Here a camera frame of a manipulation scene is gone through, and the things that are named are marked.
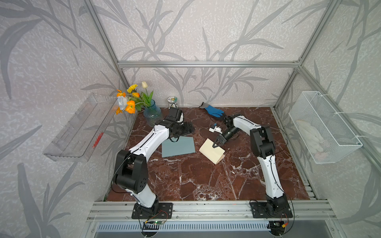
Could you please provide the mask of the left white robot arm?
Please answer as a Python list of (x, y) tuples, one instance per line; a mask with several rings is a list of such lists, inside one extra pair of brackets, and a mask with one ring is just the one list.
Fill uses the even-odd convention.
[(131, 193), (141, 208), (157, 210), (157, 195), (151, 191), (148, 185), (147, 163), (165, 140), (179, 139), (193, 131), (194, 127), (191, 122), (161, 121), (136, 146), (117, 153), (113, 183)]

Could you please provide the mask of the light blue envelope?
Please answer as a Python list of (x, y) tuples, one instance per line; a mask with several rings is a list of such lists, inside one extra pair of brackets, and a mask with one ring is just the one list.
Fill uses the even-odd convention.
[(162, 158), (195, 153), (192, 137), (181, 136), (178, 141), (165, 140), (162, 143)]

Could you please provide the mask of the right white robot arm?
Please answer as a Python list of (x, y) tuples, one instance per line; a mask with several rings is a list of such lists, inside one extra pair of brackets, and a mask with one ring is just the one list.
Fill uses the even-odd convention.
[(237, 132), (243, 131), (250, 136), (252, 153), (260, 162), (266, 183), (266, 208), (268, 213), (279, 213), (289, 209), (287, 195), (281, 186), (276, 168), (275, 142), (270, 126), (256, 124), (243, 115), (226, 116), (223, 123), (227, 129), (217, 136), (213, 148), (224, 145)]

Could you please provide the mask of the cream letter paper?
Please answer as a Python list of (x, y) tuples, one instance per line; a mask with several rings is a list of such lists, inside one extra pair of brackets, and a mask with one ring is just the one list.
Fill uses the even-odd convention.
[(212, 163), (217, 165), (224, 157), (225, 150), (217, 146), (213, 148), (213, 142), (210, 139), (207, 139), (204, 144), (200, 147), (199, 151)]

